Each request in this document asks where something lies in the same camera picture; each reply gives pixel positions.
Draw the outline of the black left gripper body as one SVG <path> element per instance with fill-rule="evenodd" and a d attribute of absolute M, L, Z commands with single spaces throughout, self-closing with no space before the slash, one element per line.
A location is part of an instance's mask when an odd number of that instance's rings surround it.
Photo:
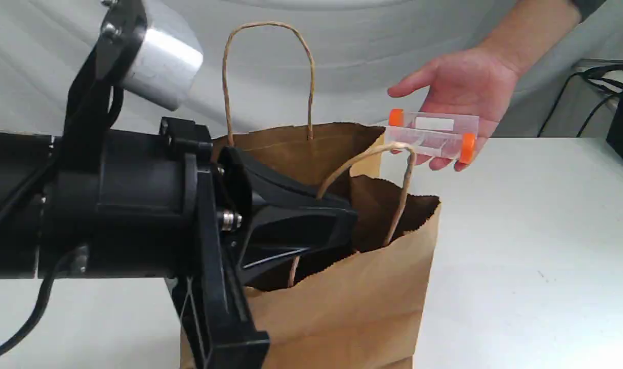
<path fill-rule="evenodd" d="M 165 117 L 158 135 L 112 129 L 93 154 L 63 154 L 44 185 L 38 270 L 140 278 L 191 273 L 199 247 L 243 224 L 211 159 L 209 130 Z"/>

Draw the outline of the person's forearm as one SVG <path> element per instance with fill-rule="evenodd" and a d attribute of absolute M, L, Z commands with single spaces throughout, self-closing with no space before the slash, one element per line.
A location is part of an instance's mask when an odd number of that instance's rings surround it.
<path fill-rule="evenodd" d="M 581 19 L 570 1 L 518 1 L 477 48 L 519 79 Z"/>

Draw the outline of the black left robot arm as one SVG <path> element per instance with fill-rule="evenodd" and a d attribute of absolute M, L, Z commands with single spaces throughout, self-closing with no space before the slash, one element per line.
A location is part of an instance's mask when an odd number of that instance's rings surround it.
<path fill-rule="evenodd" d="M 208 129 L 110 129 L 92 149 L 0 132 L 0 278 L 43 280 L 4 355 L 46 311 L 56 278 L 165 278 L 194 368 L 260 368 L 271 340 L 243 287 L 300 255 L 344 249 L 357 212 L 240 149 L 212 158 Z"/>

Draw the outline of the person's bare hand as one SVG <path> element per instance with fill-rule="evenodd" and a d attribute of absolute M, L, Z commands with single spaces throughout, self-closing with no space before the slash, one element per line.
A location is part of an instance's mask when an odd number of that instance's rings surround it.
<path fill-rule="evenodd" d="M 510 106 L 519 78 L 496 54 L 477 47 L 429 61 L 389 87 L 387 94 L 401 98 L 428 87 L 421 112 L 477 116 L 477 157 Z"/>

